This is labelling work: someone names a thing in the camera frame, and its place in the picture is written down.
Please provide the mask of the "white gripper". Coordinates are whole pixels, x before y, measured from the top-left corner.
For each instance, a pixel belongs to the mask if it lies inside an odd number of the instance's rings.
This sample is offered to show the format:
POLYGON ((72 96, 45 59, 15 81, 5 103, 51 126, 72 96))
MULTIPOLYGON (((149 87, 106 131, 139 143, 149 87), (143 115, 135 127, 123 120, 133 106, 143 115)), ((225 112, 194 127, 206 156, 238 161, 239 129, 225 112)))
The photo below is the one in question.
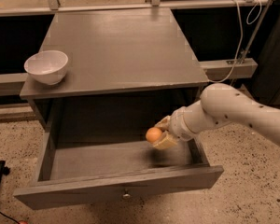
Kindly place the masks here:
POLYGON ((197 115, 194 113, 194 109, 190 107, 182 106, 173 112, 171 116, 166 116, 155 124, 156 128, 159 128, 164 132, 161 137, 153 143, 153 147, 157 150, 164 150, 177 145, 177 141, 189 141, 198 135, 194 131, 194 120, 197 115))

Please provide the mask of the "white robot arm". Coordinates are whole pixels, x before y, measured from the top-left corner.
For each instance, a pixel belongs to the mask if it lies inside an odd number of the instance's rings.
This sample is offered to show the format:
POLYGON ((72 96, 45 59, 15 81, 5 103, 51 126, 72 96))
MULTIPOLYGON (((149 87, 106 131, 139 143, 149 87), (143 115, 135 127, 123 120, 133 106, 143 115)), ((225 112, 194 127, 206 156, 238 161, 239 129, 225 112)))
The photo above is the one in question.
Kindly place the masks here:
POLYGON ((232 122, 244 125, 280 146, 280 109, 257 103, 222 83, 209 85, 199 101, 182 106, 159 121, 155 127, 161 130, 161 135, 151 144, 156 149, 166 149, 232 122))

